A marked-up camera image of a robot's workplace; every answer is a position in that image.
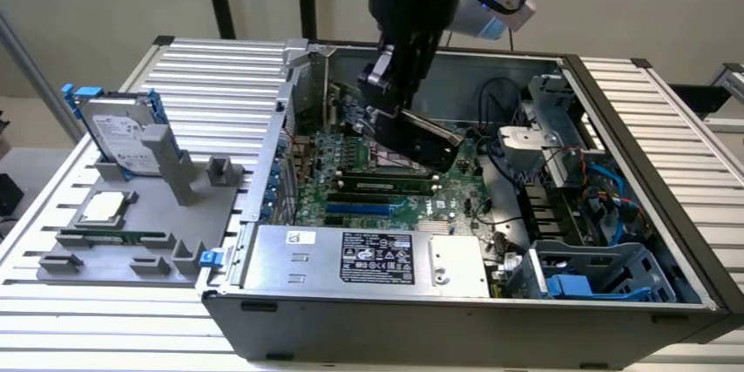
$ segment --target black cable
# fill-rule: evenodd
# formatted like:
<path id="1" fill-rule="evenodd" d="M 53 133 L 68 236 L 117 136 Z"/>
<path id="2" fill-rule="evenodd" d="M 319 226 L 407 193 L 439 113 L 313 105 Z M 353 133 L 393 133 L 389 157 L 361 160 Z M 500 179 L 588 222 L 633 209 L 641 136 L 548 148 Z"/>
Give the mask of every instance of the black cable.
<path id="1" fill-rule="evenodd" d="M 517 189 L 517 191 L 521 189 L 521 184 L 520 182 L 507 173 L 507 171 L 501 168 L 501 165 L 499 165 L 499 162 L 496 161 L 496 158 L 493 156 L 492 153 L 492 149 L 491 149 L 491 141 L 488 140 L 493 140 L 491 137 L 481 137 L 477 142 L 476 142 L 476 152 L 477 152 L 477 147 L 480 146 L 480 143 L 483 141 L 485 142 L 485 156 L 488 156 L 488 159 L 491 160 L 491 164 L 495 166 L 496 171 L 501 174 L 501 176 L 504 176 L 504 179 L 507 179 L 509 181 L 509 183 L 513 185 L 513 187 Z"/>
<path id="2" fill-rule="evenodd" d="M 512 218 L 509 218 L 508 220 L 504 220 L 504 221 L 496 221 L 496 222 L 484 221 L 484 220 L 480 218 L 480 210 L 483 209 L 484 204 L 485 204 L 487 201 L 489 201 L 489 200 L 491 200 L 491 198 L 484 199 L 483 202 L 477 205 L 477 208 L 476 208 L 476 210 L 475 210 L 475 212 L 473 212 L 473 218 L 476 218 L 476 220 L 479 220 L 481 224 L 485 224 L 487 226 L 500 226 L 501 224 L 507 224 L 507 223 L 509 223 L 509 222 L 512 222 L 512 221 L 523 220 L 523 217 L 519 216 L 519 217 L 512 217 Z"/>
<path id="3" fill-rule="evenodd" d="M 519 108 L 520 103 L 521 103 L 521 101 L 520 101 L 520 86 L 516 84 L 516 82 L 515 82 L 513 80 L 511 80 L 511 79 L 509 79 L 508 77 L 505 77 L 505 76 L 493 76 L 493 77 L 488 78 L 488 79 L 485 80 L 485 82 L 481 83 L 480 89 L 479 89 L 479 91 L 477 91 L 477 125 L 479 125 L 479 126 L 481 126 L 483 123 L 484 123 L 484 119 L 483 119 L 483 115 L 484 115 L 484 112 L 483 112 L 483 101 L 484 101 L 485 89 L 487 89 L 488 85 L 491 85 L 495 81 L 505 82 L 505 83 L 508 83 L 509 85 L 513 86 L 515 93 L 516 93 L 515 98 L 516 98 L 516 107 L 517 107 L 517 108 Z M 504 107 L 501 106 L 501 103 L 496 100 L 493 94 L 489 94 L 489 97 L 491 97 L 491 100 L 495 102 L 496 106 L 500 108 L 500 111 L 501 111 L 501 113 L 503 113 L 501 118 L 504 118 L 504 116 L 505 116 L 505 109 L 504 109 Z M 505 125 L 505 124 L 508 124 L 509 122 L 511 122 L 511 121 L 505 121 L 505 122 L 504 122 L 504 121 L 495 121 L 495 124 L 496 124 L 496 125 L 499 125 L 499 124 Z M 491 123 L 491 121 L 488 120 L 488 108 L 485 108 L 485 126 L 488 126 L 489 123 Z"/>
<path id="4" fill-rule="evenodd" d="M 556 154 L 559 154 L 559 152 L 568 152 L 571 149 L 565 148 L 565 147 L 559 147 L 556 149 L 556 151 L 549 155 L 548 159 L 545 160 L 545 162 L 543 163 L 543 167 L 545 167 L 549 163 L 551 160 L 553 160 L 553 158 L 556 157 Z"/>
<path id="5" fill-rule="evenodd" d="M 493 157 L 493 154 L 491 153 L 491 142 L 485 143 L 485 155 L 488 156 L 488 159 L 491 160 L 491 164 L 496 167 L 496 170 L 499 171 L 501 176 L 504 176 L 504 179 L 507 179 L 509 181 L 509 183 L 513 185 L 513 187 L 516 187 L 516 189 L 519 191 L 521 189 L 521 184 L 520 184 L 520 182 L 516 181 L 516 179 L 507 173 L 507 171 L 499 165 L 499 162 L 496 161 L 496 159 Z"/>

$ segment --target motherboard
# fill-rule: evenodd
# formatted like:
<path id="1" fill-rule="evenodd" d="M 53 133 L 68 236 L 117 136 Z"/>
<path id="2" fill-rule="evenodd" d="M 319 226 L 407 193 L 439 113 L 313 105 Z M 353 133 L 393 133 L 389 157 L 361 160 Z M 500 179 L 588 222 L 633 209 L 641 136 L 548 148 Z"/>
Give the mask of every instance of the motherboard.
<path id="1" fill-rule="evenodd" d="M 299 161 L 296 225 L 487 235 L 473 217 L 487 199 L 476 142 L 467 139 L 456 164 L 435 173 L 375 141 L 317 132 Z"/>

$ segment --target robotic arm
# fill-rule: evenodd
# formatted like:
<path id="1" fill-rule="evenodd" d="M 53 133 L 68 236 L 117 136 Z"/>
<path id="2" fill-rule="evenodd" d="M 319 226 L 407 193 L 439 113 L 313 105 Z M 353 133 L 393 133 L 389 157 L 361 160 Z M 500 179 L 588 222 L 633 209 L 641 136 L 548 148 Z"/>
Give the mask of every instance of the robotic arm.
<path id="1" fill-rule="evenodd" d="M 384 147 L 445 172 L 463 138 L 408 109 L 449 29 L 497 39 L 519 30 L 535 9 L 528 0 L 368 0 L 381 31 L 375 63 L 359 75 L 365 115 L 355 128 Z"/>

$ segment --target green circuit board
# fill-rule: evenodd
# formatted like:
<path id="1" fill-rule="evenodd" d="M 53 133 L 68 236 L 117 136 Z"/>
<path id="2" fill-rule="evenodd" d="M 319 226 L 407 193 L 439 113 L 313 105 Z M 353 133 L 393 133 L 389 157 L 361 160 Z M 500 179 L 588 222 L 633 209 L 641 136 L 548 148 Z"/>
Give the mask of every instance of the green circuit board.
<path id="1" fill-rule="evenodd" d="M 396 194 L 389 191 L 373 193 L 389 199 L 389 215 L 333 213 L 333 219 L 340 221 L 335 227 L 413 230 L 421 221 L 445 221 L 451 233 L 455 231 L 471 233 L 473 227 L 484 227 L 485 230 L 485 226 L 473 225 L 472 215 L 465 211 L 467 200 L 471 208 L 475 209 L 487 197 L 483 169 L 479 170 L 476 163 L 476 145 L 472 139 L 467 139 L 460 146 L 456 164 L 447 173 L 439 175 L 429 173 L 411 161 L 397 158 L 383 159 L 383 155 L 391 157 L 395 154 L 380 151 L 379 145 L 369 139 L 344 136 L 340 133 L 317 132 L 313 143 L 313 152 L 305 156 L 309 164 L 300 169 L 296 225 L 308 227 L 327 225 L 325 207 L 331 203 L 329 195 L 340 191 L 336 179 L 339 170 L 343 170 L 349 176 L 356 173 L 373 173 L 391 178 L 403 175 L 425 179 L 428 176 L 431 182 L 397 180 L 395 185 L 401 189 L 411 189 L 412 185 L 424 185 L 421 189 L 427 193 Z M 400 167 L 393 164 L 396 161 L 407 161 L 408 166 Z"/>

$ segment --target white wall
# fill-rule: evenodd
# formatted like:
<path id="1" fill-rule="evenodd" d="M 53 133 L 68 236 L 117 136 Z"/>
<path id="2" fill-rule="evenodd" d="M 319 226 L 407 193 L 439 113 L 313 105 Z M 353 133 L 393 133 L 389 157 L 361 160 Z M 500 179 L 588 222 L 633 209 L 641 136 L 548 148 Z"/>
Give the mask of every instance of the white wall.
<path id="1" fill-rule="evenodd" d="M 679 82 L 704 82 L 719 63 L 744 61 L 741 0 L 535 0 L 539 14 L 515 35 L 517 49 L 645 57 Z M 376 40 L 368 0 L 317 0 L 319 36 Z M 216 37 L 209 0 L 0 0 L 51 84 L 117 87 L 157 34 Z M 232 0 L 240 37 L 300 36 L 297 0 Z M 493 47 L 455 36 L 455 46 Z M 13 95 L 28 86 L 0 55 Z"/>
<path id="2" fill-rule="evenodd" d="M 0 0 L 0 9 L 55 88 L 119 88 L 159 34 L 216 37 L 209 0 Z M 5 54 L 0 65 L 20 80 Z M 20 84 L 15 96 L 28 95 Z"/>
<path id="3" fill-rule="evenodd" d="M 321 36 L 376 40 L 367 0 L 324 0 Z M 720 63 L 744 61 L 741 0 L 533 0 L 539 12 L 519 33 L 524 51 L 644 57 L 675 82 L 704 83 Z M 508 48 L 455 36 L 453 46 Z"/>

